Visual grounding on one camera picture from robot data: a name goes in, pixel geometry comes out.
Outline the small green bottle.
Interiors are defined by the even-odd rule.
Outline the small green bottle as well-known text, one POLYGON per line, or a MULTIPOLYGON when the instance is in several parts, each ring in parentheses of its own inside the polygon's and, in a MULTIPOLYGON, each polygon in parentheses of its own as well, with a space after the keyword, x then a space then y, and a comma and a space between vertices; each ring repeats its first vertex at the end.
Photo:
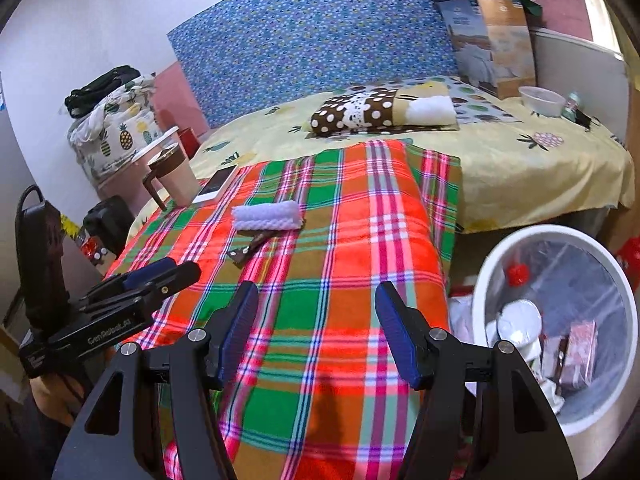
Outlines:
POLYGON ((567 96, 561 115, 570 122, 577 122, 577 115, 580 112, 582 100, 576 92, 570 92, 567 96))

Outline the yellow pineapple bed sheet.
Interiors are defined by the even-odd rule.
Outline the yellow pineapple bed sheet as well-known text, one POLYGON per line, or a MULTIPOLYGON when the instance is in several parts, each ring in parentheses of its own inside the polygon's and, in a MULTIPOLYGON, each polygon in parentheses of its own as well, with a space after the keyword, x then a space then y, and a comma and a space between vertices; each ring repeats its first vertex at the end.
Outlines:
MULTIPOLYGON (((454 103, 456 130, 410 127, 379 135, 460 160, 458 223, 466 234, 634 203, 631 154, 605 126, 585 129, 564 118, 537 116, 518 98, 498 100, 457 77, 437 80, 454 103)), ((208 180, 224 166, 299 158, 368 140, 363 131, 312 136, 311 115, 329 99, 332 93, 320 92, 235 118, 191 159, 194 174, 208 180)))

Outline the white yogurt bottle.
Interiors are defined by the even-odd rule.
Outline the white yogurt bottle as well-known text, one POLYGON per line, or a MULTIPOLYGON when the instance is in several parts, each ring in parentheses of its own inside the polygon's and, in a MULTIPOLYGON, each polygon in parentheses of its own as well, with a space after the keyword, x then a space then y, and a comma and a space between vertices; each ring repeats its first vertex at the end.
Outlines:
POLYGON ((542 332, 541 314, 533 301, 514 300, 506 304, 496 319, 500 340, 509 341, 527 354, 542 332))

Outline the pineapple print fabric bundle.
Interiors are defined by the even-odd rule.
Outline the pineapple print fabric bundle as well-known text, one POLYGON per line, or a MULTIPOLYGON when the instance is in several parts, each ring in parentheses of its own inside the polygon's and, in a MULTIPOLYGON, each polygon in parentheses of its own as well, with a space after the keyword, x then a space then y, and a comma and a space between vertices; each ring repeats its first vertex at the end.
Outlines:
POLYGON ((164 133, 155 119, 155 77, 142 75, 115 89, 67 130, 67 142, 97 185, 164 133))

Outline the black floor object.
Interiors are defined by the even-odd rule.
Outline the black floor object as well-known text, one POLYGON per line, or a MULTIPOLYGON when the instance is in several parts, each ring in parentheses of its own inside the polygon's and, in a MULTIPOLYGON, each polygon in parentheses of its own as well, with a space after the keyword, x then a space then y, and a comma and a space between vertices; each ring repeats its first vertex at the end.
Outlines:
POLYGON ((125 249, 133 223, 134 215, 119 195, 101 200, 88 211, 82 222, 88 234, 96 236, 115 256, 125 249))

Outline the clear bottle red cap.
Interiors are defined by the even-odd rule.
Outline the clear bottle red cap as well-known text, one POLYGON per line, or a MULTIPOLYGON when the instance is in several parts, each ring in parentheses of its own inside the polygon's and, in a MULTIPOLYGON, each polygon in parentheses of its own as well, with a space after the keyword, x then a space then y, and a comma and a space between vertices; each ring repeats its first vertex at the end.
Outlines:
POLYGON ((526 263, 512 263, 504 270, 506 282, 510 287, 521 287, 530 279, 529 266, 526 263))

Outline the black bag on bundle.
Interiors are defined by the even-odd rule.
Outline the black bag on bundle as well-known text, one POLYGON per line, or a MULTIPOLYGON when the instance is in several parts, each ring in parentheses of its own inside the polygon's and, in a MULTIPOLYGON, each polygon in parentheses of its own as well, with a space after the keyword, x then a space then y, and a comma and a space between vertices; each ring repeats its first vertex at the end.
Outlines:
POLYGON ((138 70, 129 65, 112 68, 85 86, 72 90, 66 96, 64 105, 68 114, 74 119, 85 117, 111 92, 140 75, 138 70))

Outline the red strawberry milk carton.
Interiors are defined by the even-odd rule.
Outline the red strawberry milk carton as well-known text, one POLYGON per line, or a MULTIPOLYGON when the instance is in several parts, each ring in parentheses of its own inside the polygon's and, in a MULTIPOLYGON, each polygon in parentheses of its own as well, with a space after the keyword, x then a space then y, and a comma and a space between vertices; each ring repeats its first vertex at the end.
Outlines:
POLYGON ((567 335, 544 340, 541 375, 566 390, 587 388, 592 382, 597 343, 596 322, 591 320, 570 324, 567 335))

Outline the white trash bin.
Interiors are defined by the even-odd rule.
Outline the white trash bin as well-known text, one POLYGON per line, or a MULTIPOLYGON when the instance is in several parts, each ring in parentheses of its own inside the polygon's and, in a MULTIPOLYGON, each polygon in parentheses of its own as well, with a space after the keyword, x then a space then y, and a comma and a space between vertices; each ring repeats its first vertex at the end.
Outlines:
POLYGON ((565 393, 558 421, 579 477, 591 474, 622 432, 637 400, 632 370, 638 350, 638 308, 623 268, 591 236, 543 224, 519 229, 497 244, 480 267, 472 298, 474 344, 488 343, 486 325, 511 300, 533 301, 546 336, 591 321, 598 343, 590 386, 565 393), (526 263, 528 283, 510 287, 504 270, 526 263))

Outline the white plastic bowl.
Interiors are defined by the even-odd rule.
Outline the white plastic bowl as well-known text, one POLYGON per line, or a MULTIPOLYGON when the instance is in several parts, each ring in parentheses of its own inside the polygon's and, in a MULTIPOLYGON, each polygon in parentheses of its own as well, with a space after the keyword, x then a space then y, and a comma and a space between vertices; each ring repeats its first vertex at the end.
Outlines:
POLYGON ((559 93, 535 86, 521 86, 518 88, 523 104, 541 116, 560 117, 566 99, 559 93))

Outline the red toy items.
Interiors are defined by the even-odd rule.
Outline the red toy items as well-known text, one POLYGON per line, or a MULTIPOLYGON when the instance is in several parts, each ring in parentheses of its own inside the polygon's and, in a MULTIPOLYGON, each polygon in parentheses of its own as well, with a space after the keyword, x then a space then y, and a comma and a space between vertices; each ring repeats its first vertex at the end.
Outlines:
POLYGON ((105 258, 110 254, 102 243, 92 236, 81 243, 80 250, 94 266, 104 263, 105 258))

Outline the brown polka dot pillow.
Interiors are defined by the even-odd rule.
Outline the brown polka dot pillow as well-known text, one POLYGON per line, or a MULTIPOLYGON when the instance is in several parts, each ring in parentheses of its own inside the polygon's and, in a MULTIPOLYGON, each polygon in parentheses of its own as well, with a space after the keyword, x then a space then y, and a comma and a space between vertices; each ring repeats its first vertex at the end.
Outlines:
POLYGON ((457 130, 457 112, 446 84, 427 81, 398 88, 378 86, 332 96, 310 116, 315 136, 395 132, 403 128, 457 130))

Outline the plaid red green blanket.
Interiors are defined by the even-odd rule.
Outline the plaid red green blanket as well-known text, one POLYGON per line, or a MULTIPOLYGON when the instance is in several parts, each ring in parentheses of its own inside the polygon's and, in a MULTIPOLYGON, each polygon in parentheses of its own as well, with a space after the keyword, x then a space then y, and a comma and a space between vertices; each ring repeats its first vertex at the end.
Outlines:
POLYGON ((138 334, 171 344, 227 304, 239 282, 259 290, 255 322, 232 384, 214 400, 241 479, 391 479, 420 396, 403 382, 378 324, 374 293, 392 282, 405 303, 448 324, 461 164, 408 140, 261 162, 239 171, 218 202, 157 212, 112 266, 195 261, 200 280, 167 300, 138 334), (228 250, 234 207, 294 200, 304 223, 238 268, 228 250))

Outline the dark snack wrapper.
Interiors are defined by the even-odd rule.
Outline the dark snack wrapper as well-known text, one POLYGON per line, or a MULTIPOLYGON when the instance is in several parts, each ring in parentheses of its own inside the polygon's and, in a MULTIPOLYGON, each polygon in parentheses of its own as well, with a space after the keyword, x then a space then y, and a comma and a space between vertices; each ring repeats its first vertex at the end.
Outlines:
POLYGON ((275 235, 273 230, 258 232, 246 245, 228 250, 227 257, 235 266, 242 268, 275 235))

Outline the cardboard bedding box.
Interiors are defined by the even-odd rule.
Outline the cardboard bedding box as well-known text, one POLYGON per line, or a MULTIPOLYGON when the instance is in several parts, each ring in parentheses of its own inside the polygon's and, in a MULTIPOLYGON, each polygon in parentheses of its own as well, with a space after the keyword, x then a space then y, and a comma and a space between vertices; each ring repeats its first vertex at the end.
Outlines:
POLYGON ((460 77, 498 99, 537 83, 529 24, 542 17, 533 0, 431 0, 442 16, 460 77))

